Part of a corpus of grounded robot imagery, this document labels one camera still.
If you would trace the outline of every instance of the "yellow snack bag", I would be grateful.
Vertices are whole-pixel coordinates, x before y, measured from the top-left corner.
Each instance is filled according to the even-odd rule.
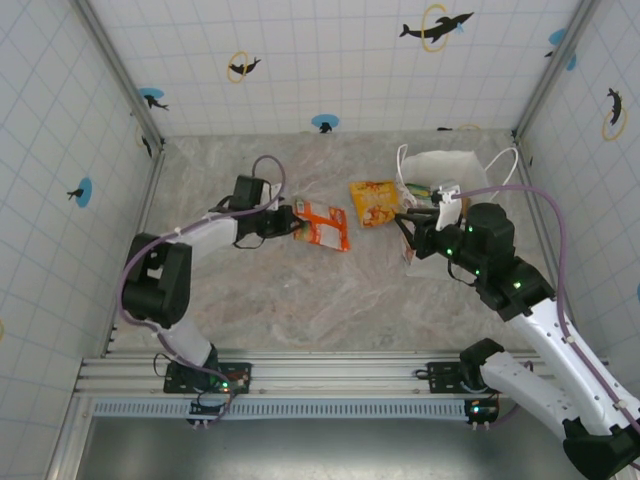
[[[398,210],[398,194],[393,180],[354,182],[349,190],[361,227],[375,227],[393,220]]]

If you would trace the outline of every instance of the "orange snack bag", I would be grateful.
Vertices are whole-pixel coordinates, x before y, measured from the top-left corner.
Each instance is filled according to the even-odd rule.
[[[393,220],[398,209],[398,194],[393,180],[349,184],[361,227],[375,227]]]
[[[293,210],[307,221],[301,229],[293,232],[294,239],[341,252],[351,249],[347,237],[347,215],[343,209],[298,198],[293,202]]]

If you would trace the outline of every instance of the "robotic arm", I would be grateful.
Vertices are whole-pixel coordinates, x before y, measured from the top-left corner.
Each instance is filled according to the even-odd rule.
[[[562,440],[586,478],[610,478],[640,455],[640,401],[609,373],[569,318],[563,314],[559,319],[551,286],[515,256],[514,226],[505,211],[492,203],[473,205],[461,228],[458,195],[457,186],[440,186],[432,197],[439,210],[410,209],[398,214],[396,223],[418,258],[439,254],[473,274],[482,302],[529,341],[564,390],[524,368],[490,339],[460,354],[464,382],[474,391],[490,387],[509,395]]]
[[[133,265],[125,272],[122,288],[123,309],[161,335],[163,345],[187,366],[218,368],[215,347],[192,319],[184,317],[189,306],[192,265],[220,247],[237,246],[249,234],[264,241],[302,227],[304,222],[294,215],[291,206],[278,206],[278,198],[274,198],[275,190],[281,190],[278,187],[260,178],[240,175],[233,195],[212,208],[197,228],[177,230],[173,238],[162,242],[148,233],[133,239],[127,258],[127,265]],[[268,203],[268,208],[256,208]],[[140,254],[141,260],[134,263],[134,257]]]

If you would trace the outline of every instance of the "gray marble surface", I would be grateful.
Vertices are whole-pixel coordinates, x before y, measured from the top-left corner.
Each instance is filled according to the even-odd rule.
[[[409,155],[474,150],[486,165],[510,140],[506,131],[177,138],[167,147],[147,231],[198,219],[232,193],[238,174],[250,174],[253,161],[269,153],[285,166],[287,198],[346,209],[352,249],[340,253],[284,237],[258,250],[225,247],[195,266],[188,315],[218,348],[458,350],[491,337],[524,349],[526,342],[472,288],[407,277],[397,226],[360,228],[348,189],[352,181],[393,179],[403,143]],[[510,166],[508,157],[499,161],[490,182],[501,183]],[[265,161],[257,174],[276,182],[277,172]],[[546,273],[524,195],[502,193],[495,201],[516,226],[517,254]],[[112,348],[152,345],[147,332],[122,323]]]

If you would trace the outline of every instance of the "white tiled wall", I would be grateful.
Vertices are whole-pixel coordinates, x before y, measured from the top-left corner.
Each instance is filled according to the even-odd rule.
[[[473,16],[437,53],[399,38],[420,29],[425,0],[92,3],[137,85],[165,93],[169,112],[152,114],[170,136],[317,131],[322,113],[340,118],[334,131],[513,128],[578,0],[440,2],[426,28]],[[261,62],[234,84],[238,51]]]
[[[151,170],[135,127],[67,0],[0,2],[2,479],[42,477],[102,343]]]
[[[526,139],[534,182],[559,200],[569,228],[568,292],[577,323],[640,394],[640,2],[605,1]],[[619,91],[628,121],[602,136]],[[607,137],[620,132],[624,113]],[[557,245],[558,229],[546,210]]]

